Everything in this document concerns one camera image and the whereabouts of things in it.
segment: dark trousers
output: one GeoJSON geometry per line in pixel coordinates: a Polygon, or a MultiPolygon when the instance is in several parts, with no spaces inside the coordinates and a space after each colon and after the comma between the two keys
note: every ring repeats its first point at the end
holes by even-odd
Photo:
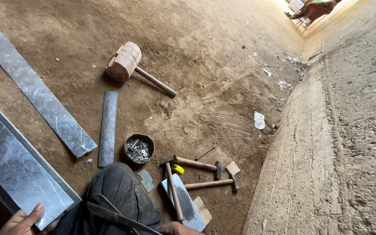
{"type": "Polygon", "coordinates": [[[143,192],[132,169],[124,163],[113,163],[91,178],[82,202],[60,220],[51,235],[118,235],[128,231],[89,212],[86,202],[97,202],[92,195],[102,194],[123,216],[151,228],[160,225],[162,213],[154,209],[150,198],[143,192]]]}

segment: metal shears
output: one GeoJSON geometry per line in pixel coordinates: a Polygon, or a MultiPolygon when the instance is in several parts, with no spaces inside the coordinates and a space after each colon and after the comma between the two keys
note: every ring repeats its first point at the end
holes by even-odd
{"type": "Polygon", "coordinates": [[[137,222],[134,220],[131,220],[125,216],[123,216],[116,208],[114,205],[111,204],[111,202],[108,201],[107,198],[105,198],[101,194],[94,194],[94,198],[99,204],[96,205],[92,202],[87,202],[87,206],[89,211],[101,218],[110,220],[116,224],[123,225],[125,227],[130,228],[130,231],[133,232],[133,234],[139,235],[137,230],[144,231],[144,232],[149,232],[151,234],[155,235],[162,235],[161,233],[137,222]]]}

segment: wooden hammer handle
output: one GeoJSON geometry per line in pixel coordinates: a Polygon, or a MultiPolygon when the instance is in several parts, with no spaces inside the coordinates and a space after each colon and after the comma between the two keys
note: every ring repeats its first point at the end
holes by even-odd
{"type": "Polygon", "coordinates": [[[185,184],[184,186],[187,190],[191,190],[191,189],[217,186],[217,185],[224,185],[224,184],[232,184],[232,183],[233,183],[232,179],[225,179],[225,180],[210,181],[210,182],[204,182],[204,183],[185,184]]]}
{"type": "Polygon", "coordinates": [[[176,219],[178,220],[178,222],[182,222],[182,220],[184,220],[184,216],[182,214],[181,205],[179,204],[178,194],[176,194],[175,183],[173,182],[169,162],[166,163],[166,171],[168,172],[168,182],[170,184],[170,190],[172,192],[173,204],[175,206],[176,211],[176,219]]]}
{"type": "Polygon", "coordinates": [[[167,85],[161,83],[159,80],[157,80],[156,78],[154,78],[152,75],[148,74],[143,69],[141,69],[141,68],[139,68],[139,67],[136,66],[136,68],[134,70],[138,74],[142,75],[144,78],[146,78],[147,80],[149,80],[149,82],[155,84],[156,87],[161,88],[162,90],[164,90],[164,92],[166,92],[167,94],[169,94],[172,98],[174,98],[176,96],[176,92],[174,90],[172,90],[171,88],[169,88],[167,85]]]}
{"type": "Polygon", "coordinates": [[[186,164],[186,165],[195,166],[195,167],[198,167],[198,168],[204,168],[204,169],[207,169],[207,170],[210,170],[210,171],[217,170],[216,166],[213,166],[213,165],[210,165],[210,164],[201,163],[201,162],[197,162],[197,161],[192,161],[192,160],[185,159],[185,158],[178,157],[178,162],[182,163],[182,164],[186,164]]]}

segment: hammer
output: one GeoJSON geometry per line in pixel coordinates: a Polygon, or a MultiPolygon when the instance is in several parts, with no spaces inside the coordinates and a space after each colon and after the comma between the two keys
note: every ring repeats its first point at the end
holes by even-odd
{"type": "Polygon", "coordinates": [[[182,222],[182,220],[184,220],[184,216],[182,214],[181,205],[179,204],[178,194],[176,193],[175,183],[173,182],[172,172],[170,170],[170,162],[173,161],[175,158],[176,154],[174,155],[174,157],[165,159],[160,164],[160,166],[166,167],[166,172],[168,173],[168,182],[170,184],[170,190],[172,192],[173,204],[175,205],[176,219],[177,221],[182,222]]]}
{"type": "Polygon", "coordinates": [[[198,167],[198,168],[204,168],[206,170],[214,172],[214,180],[219,180],[219,179],[222,178],[222,164],[220,163],[220,161],[216,161],[216,163],[213,166],[213,165],[210,165],[210,164],[205,164],[205,163],[192,161],[192,160],[185,159],[185,158],[180,158],[180,157],[177,157],[176,154],[175,154],[174,156],[163,160],[160,165],[162,165],[166,162],[181,163],[181,164],[185,164],[185,165],[195,166],[195,167],[198,167]]]}
{"type": "Polygon", "coordinates": [[[203,188],[203,187],[231,184],[232,192],[237,192],[238,190],[240,190],[240,186],[237,184],[237,180],[236,178],[234,178],[234,175],[229,174],[228,177],[230,179],[225,179],[225,180],[220,180],[220,181],[210,181],[210,182],[204,182],[204,183],[196,183],[196,184],[185,184],[184,186],[187,190],[191,190],[191,189],[197,189],[197,188],[203,188]]]}
{"type": "Polygon", "coordinates": [[[161,83],[152,75],[148,74],[143,69],[137,66],[141,58],[142,51],[140,50],[140,48],[132,42],[126,42],[126,44],[122,45],[118,49],[115,56],[105,68],[105,71],[112,79],[119,82],[127,81],[132,75],[133,71],[136,71],[151,83],[156,85],[158,88],[164,90],[172,98],[175,97],[176,92],[174,90],[161,83]]]}

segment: brown chair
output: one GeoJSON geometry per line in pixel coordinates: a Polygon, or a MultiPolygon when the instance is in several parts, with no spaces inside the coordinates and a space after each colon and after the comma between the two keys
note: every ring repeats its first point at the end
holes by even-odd
{"type": "Polygon", "coordinates": [[[320,18],[321,16],[327,14],[330,14],[330,11],[326,8],[322,8],[319,6],[309,6],[306,12],[306,16],[301,22],[305,21],[306,19],[309,19],[310,22],[304,27],[304,31],[302,32],[302,34],[307,30],[311,23],[313,23],[316,19],[320,18]]]}

